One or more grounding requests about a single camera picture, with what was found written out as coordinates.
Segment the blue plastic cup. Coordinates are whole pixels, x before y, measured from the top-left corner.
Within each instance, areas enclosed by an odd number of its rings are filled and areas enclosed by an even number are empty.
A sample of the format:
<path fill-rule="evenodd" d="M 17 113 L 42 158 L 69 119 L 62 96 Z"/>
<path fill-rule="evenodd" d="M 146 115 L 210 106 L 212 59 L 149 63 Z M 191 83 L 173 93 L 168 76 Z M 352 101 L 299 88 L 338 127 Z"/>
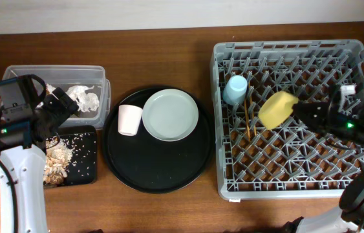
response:
<path fill-rule="evenodd" d="M 245 77 L 234 75 L 228 80 L 223 90 L 222 98 L 229 105 L 242 104 L 247 88 L 248 82 Z"/>

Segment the white napkin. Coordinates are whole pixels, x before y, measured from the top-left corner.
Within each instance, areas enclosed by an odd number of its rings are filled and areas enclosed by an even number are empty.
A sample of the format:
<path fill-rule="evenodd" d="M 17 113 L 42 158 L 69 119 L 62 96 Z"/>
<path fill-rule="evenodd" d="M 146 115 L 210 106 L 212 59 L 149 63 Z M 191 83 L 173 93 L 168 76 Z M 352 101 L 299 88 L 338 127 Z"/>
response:
<path fill-rule="evenodd" d="M 97 111 L 100 106 L 100 99 L 96 93 L 90 93 L 88 91 L 94 89 L 94 86 L 86 85 L 73 85 L 69 87 L 66 94 L 73 100 L 78 106 L 78 110 L 75 114 L 89 113 Z"/>

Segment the wooden chopstick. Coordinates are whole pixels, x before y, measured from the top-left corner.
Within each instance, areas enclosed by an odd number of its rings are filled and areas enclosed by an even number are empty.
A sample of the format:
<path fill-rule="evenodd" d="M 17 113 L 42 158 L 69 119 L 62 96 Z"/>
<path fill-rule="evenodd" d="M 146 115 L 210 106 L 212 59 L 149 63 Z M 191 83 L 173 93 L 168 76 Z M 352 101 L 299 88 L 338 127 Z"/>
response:
<path fill-rule="evenodd" d="M 246 120 L 246 134 L 247 138 L 250 141 L 251 135 L 250 135 L 250 124 L 249 124 L 249 115 L 248 115 L 248 107 L 246 103 L 246 99 L 244 99 L 244 114 L 245 114 L 245 120 Z"/>
<path fill-rule="evenodd" d="M 250 105 L 253 106 L 253 99 L 252 99 L 252 91 L 253 91 L 253 87 L 251 86 L 250 82 L 248 82 L 248 89 L 250 90 L 250 96 L 249 96 L 249 99 L 250 99 Z M 253 120 L 255 119 L 255 114 L 254 114 L 254 108 L 252 109 L 251 111 L 251 116 L 252 116 L 252 122 Z M 256 137 L 257 136 L 257 130 L 255 128 L 255 125 L 252 124 L 252 130 L 253 130 L 253 134 L 254 136 Z"/>

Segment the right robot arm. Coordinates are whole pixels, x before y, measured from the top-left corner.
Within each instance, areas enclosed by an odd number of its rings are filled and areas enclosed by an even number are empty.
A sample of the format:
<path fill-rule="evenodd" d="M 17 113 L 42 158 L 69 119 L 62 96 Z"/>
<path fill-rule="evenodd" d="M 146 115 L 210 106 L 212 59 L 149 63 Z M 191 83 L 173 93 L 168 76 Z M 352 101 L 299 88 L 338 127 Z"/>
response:
<path fill-rule="evenodd" d="M 364 147 L 364 104 L 356 117 L 339 113 L 332 101 L 296 104 L 294 113 L 309 129 Z M 285 223 L 281 232 L 361 232 L 364 229 L 364 170 L 343 190 L 339 205 L 316 217 Z"/>

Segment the pink plastic cup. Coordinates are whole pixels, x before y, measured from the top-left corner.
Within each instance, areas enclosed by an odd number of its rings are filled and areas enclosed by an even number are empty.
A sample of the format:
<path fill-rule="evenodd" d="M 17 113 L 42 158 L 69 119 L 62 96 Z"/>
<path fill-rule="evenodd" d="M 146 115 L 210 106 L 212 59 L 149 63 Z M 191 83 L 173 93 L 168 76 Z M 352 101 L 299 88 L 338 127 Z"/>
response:
<path fill-rule="evenodd" d="M 135 105 L 120 105 L 118 108 L 118 132 L 125 136 L 135 136 L 142 118 L 143 109 Z"/>

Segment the yellow bowl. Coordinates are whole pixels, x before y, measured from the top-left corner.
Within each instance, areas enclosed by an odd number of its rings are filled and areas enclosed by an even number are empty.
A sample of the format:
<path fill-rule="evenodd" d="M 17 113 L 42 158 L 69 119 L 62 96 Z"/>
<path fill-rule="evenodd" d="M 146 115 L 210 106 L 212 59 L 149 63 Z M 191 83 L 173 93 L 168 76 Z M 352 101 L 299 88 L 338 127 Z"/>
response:
<path fill-rule="evenodd" d="M 298 97 L 285 91 L 279 91 L 262 105 L 258 113 L 259 120 L 266 129 L 274 129 L 292 114 L 292 107 L 298 102 Z"/>

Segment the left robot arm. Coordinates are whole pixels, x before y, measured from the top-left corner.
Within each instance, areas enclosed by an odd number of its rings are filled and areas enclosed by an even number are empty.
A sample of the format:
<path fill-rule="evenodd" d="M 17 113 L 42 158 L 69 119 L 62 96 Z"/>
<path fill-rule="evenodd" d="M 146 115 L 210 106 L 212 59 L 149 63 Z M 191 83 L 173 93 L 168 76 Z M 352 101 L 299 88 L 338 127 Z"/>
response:
<path fill-rule="evenodd" d="M 61 88 L 36 107 L 22 106 L 19 120 L 0 109 L 0 231 L 47 232 L 44 199 L 46 140 L 78 110 Z"/>

